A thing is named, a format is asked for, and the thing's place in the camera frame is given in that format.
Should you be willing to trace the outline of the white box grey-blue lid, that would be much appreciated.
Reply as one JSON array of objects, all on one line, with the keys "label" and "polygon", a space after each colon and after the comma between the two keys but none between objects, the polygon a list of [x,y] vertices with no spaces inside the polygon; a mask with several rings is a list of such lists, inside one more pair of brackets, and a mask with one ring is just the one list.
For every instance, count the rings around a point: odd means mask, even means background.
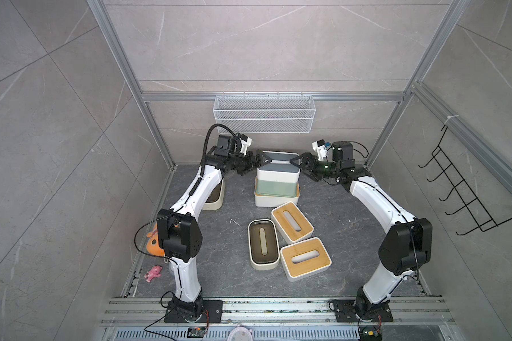
[{"label": "white box grey-blue lid", "polygon": [[300,169],[290,163],[297,158],[297,153],[264,151],[271,162],[257,169],[257,180],[280,183],[297,183],[300,177]]}]

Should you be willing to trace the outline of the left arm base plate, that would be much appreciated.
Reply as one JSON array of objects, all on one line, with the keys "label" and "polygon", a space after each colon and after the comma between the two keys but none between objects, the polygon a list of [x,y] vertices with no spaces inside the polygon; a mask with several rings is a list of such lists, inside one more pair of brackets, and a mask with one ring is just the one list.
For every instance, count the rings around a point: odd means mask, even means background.
[{"label": "left arm base plate", "polygon": [[168,303],[165,323],[219,323],[223,315],[223,301],[197,300],[193,303],[178,301]]}]

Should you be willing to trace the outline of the green square tissue box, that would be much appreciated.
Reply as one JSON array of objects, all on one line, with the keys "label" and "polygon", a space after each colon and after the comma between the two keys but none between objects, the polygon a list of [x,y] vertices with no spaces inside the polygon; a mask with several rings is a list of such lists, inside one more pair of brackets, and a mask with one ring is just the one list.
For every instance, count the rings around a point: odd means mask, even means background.
[{"label": "green square tissue box", "polygon": [[259,196],[297,197],[299,183],[259,180],[256,178],[255,191]]}]

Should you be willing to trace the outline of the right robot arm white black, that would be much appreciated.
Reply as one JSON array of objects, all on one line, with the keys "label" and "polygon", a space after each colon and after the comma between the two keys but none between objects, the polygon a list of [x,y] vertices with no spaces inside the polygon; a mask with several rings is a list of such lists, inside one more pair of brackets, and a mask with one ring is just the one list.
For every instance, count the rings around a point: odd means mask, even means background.
[{"label": "right robot arm white black", "polygon": [[343,186],[378,220],[385,237],[378,248],[379,265],[371,279],[359,288],[354,311],[372,321],[387,309],[401,283],[428,263],[432,249],[432,224],[417,218],[383,190],[371,172],[354,158],[353,142],[318,140],[311,153],[290,159],[290,164],[311,180]]}]

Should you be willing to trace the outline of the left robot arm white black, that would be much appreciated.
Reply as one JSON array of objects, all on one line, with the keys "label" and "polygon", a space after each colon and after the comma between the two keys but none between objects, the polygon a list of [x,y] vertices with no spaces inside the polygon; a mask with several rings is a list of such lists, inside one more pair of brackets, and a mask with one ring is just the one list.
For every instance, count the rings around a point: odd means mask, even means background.
[{"label": "left robot arm white black", "polygon": [[156,243],[169,260],[169,271],[176,285],[168,308],[187,321],[197,321],[203,314],[196,256],[203,244],[199,215],[204,204],[226,173],[235,171],[244,175],[271,162],[263,152],[251,152],[251,143],[248,136],[236,134],[220,135],[211,151],[207,151],[208,145],[204,144],[199,173],[170,209],[159,211]]}]

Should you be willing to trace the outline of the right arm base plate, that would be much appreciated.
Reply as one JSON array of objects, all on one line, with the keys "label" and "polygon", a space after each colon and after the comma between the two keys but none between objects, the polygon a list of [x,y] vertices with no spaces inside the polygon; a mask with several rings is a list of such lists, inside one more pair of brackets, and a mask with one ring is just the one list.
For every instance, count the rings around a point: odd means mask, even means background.
[{"label": "right arm base plate", "polygon": [[367,303],[362,299],[328,301],[330,311],[338,323],[391,323],[394,321],[389,301],[379,304]]}]

